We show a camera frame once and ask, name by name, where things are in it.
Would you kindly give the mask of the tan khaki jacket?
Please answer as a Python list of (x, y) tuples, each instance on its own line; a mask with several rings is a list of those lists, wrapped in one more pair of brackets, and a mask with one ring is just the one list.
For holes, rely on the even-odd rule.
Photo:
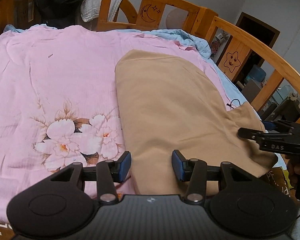
[(241, 127), (263, 131), (253, 107), (244, 102), (227, 110), (205, 73), (177, 56), (128, 52), (115, 67), (119, 113), (131, 176), (138, 194), (183, 194), (172, 152), (218, 166), (229, 161), (260, 177), (277, 156), (240, 139)]

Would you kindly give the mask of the blue water jug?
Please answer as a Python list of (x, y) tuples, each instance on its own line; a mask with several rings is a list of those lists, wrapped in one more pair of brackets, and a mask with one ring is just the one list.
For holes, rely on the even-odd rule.
[(257, 81), (257, 82), (263, 82), (266, 77), (266, 72), (257, 65), (253, 65), (251, 71), (246, 77), (246, 80), (249, 81), (251, 79)]

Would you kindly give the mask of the pink floral quilt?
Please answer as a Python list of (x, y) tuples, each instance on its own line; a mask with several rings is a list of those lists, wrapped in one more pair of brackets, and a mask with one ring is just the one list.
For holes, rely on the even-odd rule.
[(213, 66), (179, 42), (77, 25), (0, 35), (0, 223), (16, 194), (53, 172), (124, 152), (115, 66), (133, 49), (190, 61), (229, 102)]

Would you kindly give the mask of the grey white striped cloth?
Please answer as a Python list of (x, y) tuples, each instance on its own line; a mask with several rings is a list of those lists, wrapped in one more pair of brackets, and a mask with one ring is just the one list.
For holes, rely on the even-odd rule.
[[(83, 22), (90, 22), (99, 17), (101, 1), (102, 0), (83, 0), (80, 8)], [(122, 1), (123, 0), (111, 0), (108, 21), (114, 21)]]

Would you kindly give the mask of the wooden bed frame rail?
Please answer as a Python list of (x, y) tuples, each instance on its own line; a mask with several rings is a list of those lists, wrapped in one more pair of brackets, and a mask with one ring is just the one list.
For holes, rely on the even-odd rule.
[[(251, 106), (259, 111), (283, 80), (287, 80), (294, 89), (300, 93), (300, 74), (280, 55), (256, 37), (240, 29), (218, 15), (209, 8), (199, 7), (185, 0), (141, 0), (142, 5), (157, 5), (164, 9), (166, 5), (185, 10), (186, 20), (183, 23), (183, 30), (196, 37), (205, 39), (211, 43), (213, 36), (218, 29), (222, 29), (232, 36), (232, 39), (222, 56), (218, 69), (225, 76), (234, 80), (243, 69), (247, 58), (252, 52), (258, 54), (274, 68), (267, 83), (251, 102)], [(110, 0), (101, 1), (101, 22), (97, 25), (100, 31), (109, 30), (154, 30), (158, 27), (161, 16), (158, 15), (153, 23), (147, 23), (141, 18), (141, 11), (135, 10), (128, 0), (123, 0), (121, 10), (126, 14), (128, 23), (113, 22), (106, 20), (106, 13), (109, 12)]]

